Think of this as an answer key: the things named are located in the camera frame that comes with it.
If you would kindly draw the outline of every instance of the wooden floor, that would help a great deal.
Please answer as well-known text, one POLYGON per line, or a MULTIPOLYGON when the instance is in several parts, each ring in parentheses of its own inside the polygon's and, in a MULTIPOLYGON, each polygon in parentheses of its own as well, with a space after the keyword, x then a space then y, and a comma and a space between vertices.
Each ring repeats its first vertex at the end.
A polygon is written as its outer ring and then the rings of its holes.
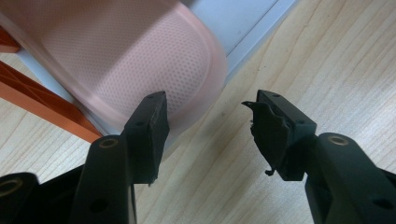
MULTIPOLYGON (((0 59, 26 69, 12 55, 0 59)), ((241 102, 275 91, 354 138, 396 172, 396 1, 302 0, 171 146, 159 179, 136 186, 138 223, 312 223, 304 183, 268 177, 241 102)), ((89 144, 0 101, 0 175, 49 180, 84 162, 89 144)))

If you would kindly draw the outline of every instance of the light wood surface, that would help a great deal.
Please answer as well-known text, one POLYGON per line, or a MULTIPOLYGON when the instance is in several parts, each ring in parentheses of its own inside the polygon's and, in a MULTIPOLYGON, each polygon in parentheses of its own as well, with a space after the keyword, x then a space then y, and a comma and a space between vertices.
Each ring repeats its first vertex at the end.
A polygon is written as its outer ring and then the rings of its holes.
MULTIPOLYGON (((27 73, 15 57, 0 59, 27 73)), ((348 135, 396 172, 396 2, 301 1, 170 147, 159 179, 135 186, 138 223, 312 223, 304 183, 264 173, 251 112, 240 105, 258 89, 282 94, 317 133, 348 135)), ((0 116, 0 175, 46 181, 84 162, 83 140, 4 101, 0 116)))

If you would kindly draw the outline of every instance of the orange chair leg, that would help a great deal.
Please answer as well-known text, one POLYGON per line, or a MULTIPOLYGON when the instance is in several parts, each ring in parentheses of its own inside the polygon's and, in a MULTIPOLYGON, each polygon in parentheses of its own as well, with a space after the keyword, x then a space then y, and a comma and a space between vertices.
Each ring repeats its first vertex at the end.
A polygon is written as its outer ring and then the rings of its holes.
POLYGON ((88 142, 102 136, 75 105, 3 62, 0 62, 0 97, 88 142))
POLYGON ((0 52, 1 53, 16 53, 21 46, 7 33, 3 27, 0 26, 0 52))

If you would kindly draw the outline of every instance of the metal screw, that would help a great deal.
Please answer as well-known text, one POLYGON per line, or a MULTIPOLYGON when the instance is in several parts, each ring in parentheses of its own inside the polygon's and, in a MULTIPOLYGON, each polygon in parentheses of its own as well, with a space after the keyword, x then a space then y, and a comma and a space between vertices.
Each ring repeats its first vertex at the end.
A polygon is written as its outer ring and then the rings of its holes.
POLYGON ((14 178, 0 183, 0 197, 7 196, 14 192, 23 185, 23 181, 20 178, 14 178))
POLYGON ((329 136, 327 139, 331 143, 336 144, 338 146, 342 146, 342 147, 344 147, 344 146, 349 144, 349 142, 345 138, 340 137, 340 136, 336 136, 336 135, 329 136))
POLYGON ((110 148, 114 147, 119 143, 119 140, 114 139, 114 138, 107 138, 103 140, 102 142, 99 143, 99 147, 101 148, 110 148))

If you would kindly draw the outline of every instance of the perforated plastic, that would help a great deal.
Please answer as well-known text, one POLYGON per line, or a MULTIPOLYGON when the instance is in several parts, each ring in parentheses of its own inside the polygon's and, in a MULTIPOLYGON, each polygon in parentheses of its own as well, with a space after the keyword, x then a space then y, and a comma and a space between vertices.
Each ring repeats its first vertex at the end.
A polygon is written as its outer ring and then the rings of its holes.
POLYGON ((225 55, 188 9, 161 0, 0 1, 2 25, 79 101, 118 130, 166 91, 171 133, 217 98, 225 55))

